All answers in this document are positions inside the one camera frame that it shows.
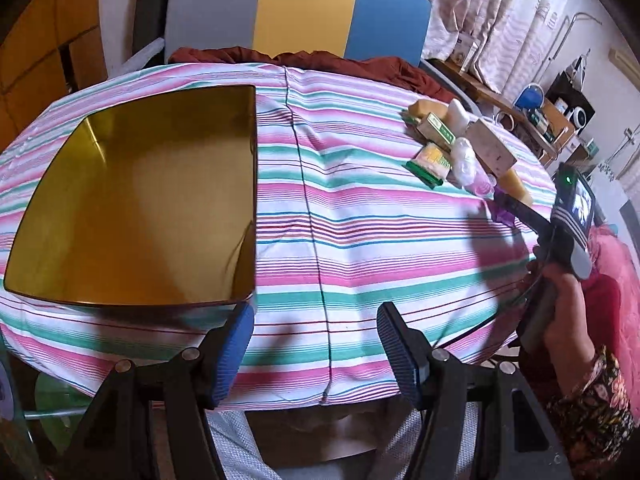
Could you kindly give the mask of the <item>person's right hand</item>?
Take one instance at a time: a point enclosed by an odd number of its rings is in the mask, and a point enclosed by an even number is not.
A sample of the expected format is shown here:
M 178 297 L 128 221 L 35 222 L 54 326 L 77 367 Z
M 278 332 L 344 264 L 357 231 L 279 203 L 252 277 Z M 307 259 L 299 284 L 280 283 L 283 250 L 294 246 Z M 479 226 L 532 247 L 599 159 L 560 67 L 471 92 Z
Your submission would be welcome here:
M 544 344 L 563 396 L 568 396 L 592 371 L 596 348 L 588 335 L 586 303 L 578 279 L 557 263 L 543 263 L 544 252 L 536 246 L 530 273 L 541 272 L 556 289 L 554 318 L 544 331 Z

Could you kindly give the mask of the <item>floral sleeve forearm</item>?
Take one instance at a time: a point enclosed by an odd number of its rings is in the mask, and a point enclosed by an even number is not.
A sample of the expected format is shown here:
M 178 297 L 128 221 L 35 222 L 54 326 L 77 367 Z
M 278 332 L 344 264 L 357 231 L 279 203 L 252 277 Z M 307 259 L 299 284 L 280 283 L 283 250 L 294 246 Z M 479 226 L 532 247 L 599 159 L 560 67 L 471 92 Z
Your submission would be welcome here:
M 575 479 L 600 479 L 611 472 L 638 428 L 620 362 L 601 348 L 570 393 L 547 404 L 546 412 Z

